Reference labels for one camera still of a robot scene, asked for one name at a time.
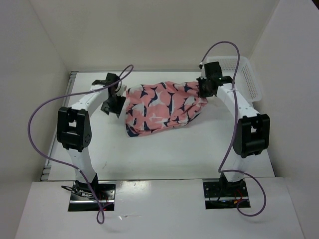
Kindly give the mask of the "pink shark print shorts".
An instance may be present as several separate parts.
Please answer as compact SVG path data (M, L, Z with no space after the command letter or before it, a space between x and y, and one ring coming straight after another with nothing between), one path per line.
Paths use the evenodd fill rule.
M125 127L129 137L186 126L208 104L197 82L160 82L126 91Z

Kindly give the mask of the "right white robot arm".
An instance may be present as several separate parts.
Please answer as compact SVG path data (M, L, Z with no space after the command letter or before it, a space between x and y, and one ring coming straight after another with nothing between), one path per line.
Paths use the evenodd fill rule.
M235 126L231 144L226 151L232 166L224 169L226 162L222 160L218 169L220 172L219 192L229 196L240 188L249 163L253 157L260 155L269 146L270 118L255 110L242 94L236 89L234 79L224 76L219 62L201 63L199 96L202 98L217 97L232 113Z

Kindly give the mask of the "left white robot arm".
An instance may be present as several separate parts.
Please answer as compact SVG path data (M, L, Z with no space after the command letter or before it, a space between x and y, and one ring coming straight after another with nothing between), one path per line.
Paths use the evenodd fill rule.
M123 96L126 86L122 86L120 77L108 73L106 79L95 80L90 93L70 107L61 107L57 119L57 141L60 142L71 158L75 169L73 190L88 199L99 195L98 176L93 169L88 146L92 140L90 116L100 109L102 112L120 116L126 98Z

